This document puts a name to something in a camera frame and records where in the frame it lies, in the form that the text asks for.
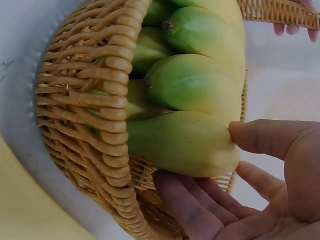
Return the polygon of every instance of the white surface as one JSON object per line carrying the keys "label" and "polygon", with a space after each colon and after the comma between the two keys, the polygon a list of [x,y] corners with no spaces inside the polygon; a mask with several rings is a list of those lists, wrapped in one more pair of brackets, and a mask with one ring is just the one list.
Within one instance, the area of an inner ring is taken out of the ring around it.
{"label": "white surface", "polygon": [[[0,133],[35,180],[98,240],[129,240],[132,238],[106,212],[57,170],[35,125],[33,82],[39,59],[59,24],[83,1],[1,0]],[[275,36],[272,25],[267,23],[247,22],[246,29],[247,121],[319,120],[320,45],[308,40],[305,29],[298,35],[281,37]],[[245,152],[242,159],[283,178],[283,163],[277,159]],[[266,205],[240,179],[233,196],[258,209]]]}

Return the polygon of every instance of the wicker basket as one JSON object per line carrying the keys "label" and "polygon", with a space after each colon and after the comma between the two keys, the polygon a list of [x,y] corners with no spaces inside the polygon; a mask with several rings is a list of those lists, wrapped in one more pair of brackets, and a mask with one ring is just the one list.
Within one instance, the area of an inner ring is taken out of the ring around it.
{"label": "wicker basket", "polygon": [[[136,239],[181,240],[187,236],[155,191],[151,176],[155,167],[129,157],[126,144],[128,74],[135,40],[151,1],[88,0],[70,16],[49,45],[39,70],[37,123],[57,167],[127,233]],[[317,14],[286,0],[238,3],[244,20],[320,29]],[[94,63],[97,58],[103,60]],[[99,79],[109,81],[101,83]],[[112,95],[92,95],[93,88]],[[103,117],[88,112],[88,106],[99,109]],[[85,125],[99,129],[101,138]],[[230,192],[234,177],[233,172],[215,180]]]}

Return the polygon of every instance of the basket handle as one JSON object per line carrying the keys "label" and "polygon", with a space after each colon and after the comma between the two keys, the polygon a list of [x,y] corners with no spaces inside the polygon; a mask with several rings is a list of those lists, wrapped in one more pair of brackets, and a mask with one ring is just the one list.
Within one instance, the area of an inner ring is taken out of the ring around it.
{"label": "basket handle", "polygon": [[245,21],[296,24],[320,31],[320,14],[289,0],[237,0]]}

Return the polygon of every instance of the green banana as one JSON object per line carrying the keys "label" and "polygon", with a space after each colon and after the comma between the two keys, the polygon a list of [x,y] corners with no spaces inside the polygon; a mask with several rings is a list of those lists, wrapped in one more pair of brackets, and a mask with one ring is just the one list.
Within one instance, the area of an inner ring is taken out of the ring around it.
{"label": "green banana", "polygon": [[[144,83],[141,79],[131,79],[128,83],[126,107],[127,120],[144,120],[157,115],[171,112],[162,107],[153,105],[146,100],[146,93],[144,91]],[[107,92],[92,90],[92,94],[108,95]],[[91,113],[102,117],[99,111],[88,109]]]}
{"label": "green banana", "polygon": [[191,177],[233,172],[240,152],[228,126],[201,112],[175,111],[127,122],[128,150],[157,168]]}
{"label": "green banana", "polygon": [[198,54],[167,57],[143,79],[151,103],[170,110],[197,111],[223,123],[239,121],[242,91],[213,59]]}
{"label": "green banana", "polygon": [[243,86],[246,52],[237,32],[221,18],[189,6],[178,9],[162,26],[165,40],[179,52],[216,60]]}
{"label": "green banana", "polygon": [[161,29],[143,27],[136,43],[131,75],[143,78],[153,64],[173,54],[171,47],[164,41]]}
{"label": "green banana", "polygon": [[199,7],[209,10],[234,28],[246,47],[245,25],[237,0],[169,0],[178,8]]}
{"label": "green banana", "polygon": [[143,19],[142,26],[160,28],[162,22],[168,18],[174,10],[168,0],[153,0]]}

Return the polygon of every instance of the finger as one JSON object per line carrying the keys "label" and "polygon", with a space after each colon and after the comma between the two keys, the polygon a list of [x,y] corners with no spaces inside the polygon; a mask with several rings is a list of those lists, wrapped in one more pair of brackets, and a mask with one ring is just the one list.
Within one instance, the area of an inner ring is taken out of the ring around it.
{"label": "finger", "polygon": [[285,32],[285,25],[276,23],[273,25],[273,30],[276,35],[281,36]]}
{"label": "finger", "polygon": [[268,202],[286,188],[285,181],[276,178],[249,162],[241,161],[236,169],[236,173]]}
{"label": "finger", "polygon": [[249,216],[224,228],[215,240],[253,240],[263,238],[276,226],[276,218],[268,212]]}
{"label": "finger", "polygon": [[293,1],[293,2],[298,2],[302,6],[305,6],[309,11],[316,13],[316,6],[315,6],[315,0],[298,0],[298,1]]}
{"label": "finger", "polygon": [[213,180],[210,178],[198,178],[195,177],[194,181],[199,185],[203,191],[207,193],[218,205],[234,214],[238,219],[244,219],[249,216],[259,213],[251,207],[241,205],[230,194],[222,190]]}
{"label": "finger", "polygon": [[209,212],[215,215],[224,226],[227,226],[239,219],[223,208],[222,206],[218,205],[205,191],[203,191],[190,177],[186,176],[177,176],[181,183],[184,185],[186,190],[191,193],[191,195]]}
{"label": "finger", "polygon": [[319,32],[308,29],[308,35],[311,42],[315,43],[318,40]]}
{"label": "finger", "polygon": [[260,119],[248,123],[231,122],[233,141],[243,150],[285,160],[290,146],[305,132],[319,129],[318,122]]}
{"label": "finger", "polygon": [[224,225],[186,190],[175,174],[158,170],[155,188],[191,240],[212,240]]}
{"label": "finger", "polygon": [[286,27],[286,32],[289,34],[289,35],[294,35],[296,33],[299,32],[299,27],[295,24],[289,24],[287,27]]}

